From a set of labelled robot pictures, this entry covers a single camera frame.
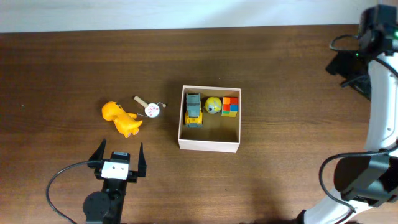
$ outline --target toy truck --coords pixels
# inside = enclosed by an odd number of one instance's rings
[[[189,128],[201,128],[203,113],[201,111],[200,93],[186,94],[187,112],[185,112],[185,125]]]

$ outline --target rubik's cube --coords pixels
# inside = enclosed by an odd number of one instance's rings
[[[237,97],[223,97],[223,111],[222,116],[236,117],[238,113],[238,98]]]

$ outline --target cardboard box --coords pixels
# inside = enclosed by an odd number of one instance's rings
[[[200,93],[202,106],[208,97],[237,97],[239,108],[235,118],[223,117],[221,112],[209,114],[203,109],[203,127],[188,128],[185,126],[185,95]],[[205,86],[183,86],[178,129],[180,149],[236,152],[241,143],[241,89]]]

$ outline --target white wall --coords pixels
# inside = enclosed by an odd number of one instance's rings
[[[0,0],[0,32],[353,24],[378,0]]]

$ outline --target wooden table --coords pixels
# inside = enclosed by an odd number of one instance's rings
[[[370,104],[325,71],[337,35],[357,26],[125,30],[0,35],[1,223],[66,223],[45,186],[61,168],[87,160],[108,140],[131,153],[144,143],[147,177],[129,184],[124,223],[239,223],[295,218],[325,195],[325,158],[360,152]],[[182,85],[242,89],[236,154],[182,151]],[[131,96],[169,106],[125,138],[101,116],[107,101],[142,112]],[[327,186],[334,164],[326,169]],[[61,175],[54,204],[78,223],[86,196],[100,190],[87,167]],[[398,203],[357,216],[395,223]]]

